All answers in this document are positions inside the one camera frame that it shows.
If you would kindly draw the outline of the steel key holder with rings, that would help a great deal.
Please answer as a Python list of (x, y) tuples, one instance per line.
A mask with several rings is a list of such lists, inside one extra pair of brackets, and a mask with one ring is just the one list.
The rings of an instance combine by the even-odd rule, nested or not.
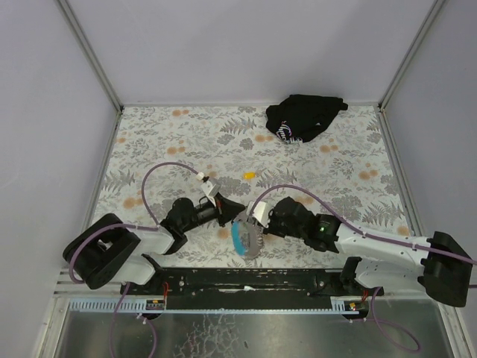
[(231, 236), (236, 253), (246, 260), (259, 256), (263, 247), (263, 227), (246, 212), (237, 215), (231, 226)]

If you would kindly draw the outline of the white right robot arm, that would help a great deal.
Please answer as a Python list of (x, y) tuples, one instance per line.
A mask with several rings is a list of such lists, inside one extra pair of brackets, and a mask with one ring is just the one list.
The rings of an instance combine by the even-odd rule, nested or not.
[(424, 292), (451, 307), (464, 307), (473, 264), (449, 235), (396, 236), (368, 230), (340, 216), (314, 214), (286, 197), (275, 205), (259, 203), (254, 217), (265, 233), (302, 240), (310, 248), (346, 258), (341, 284), (349, 292)]

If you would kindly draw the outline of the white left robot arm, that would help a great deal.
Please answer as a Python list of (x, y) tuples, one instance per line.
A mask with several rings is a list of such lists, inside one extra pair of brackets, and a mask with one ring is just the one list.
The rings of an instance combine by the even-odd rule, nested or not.
[(155, 273), (146, 255), (174, 254), (187, 243), (186, 232), (214, 220), (223, 227), (245, 209), (217, 194), (197, 206), (177, 199), (156, 227), (126, 224), (108, 213), (66, 246), (63, 259), (72, 281), (92, 290), (115, 279), (144, 285)]

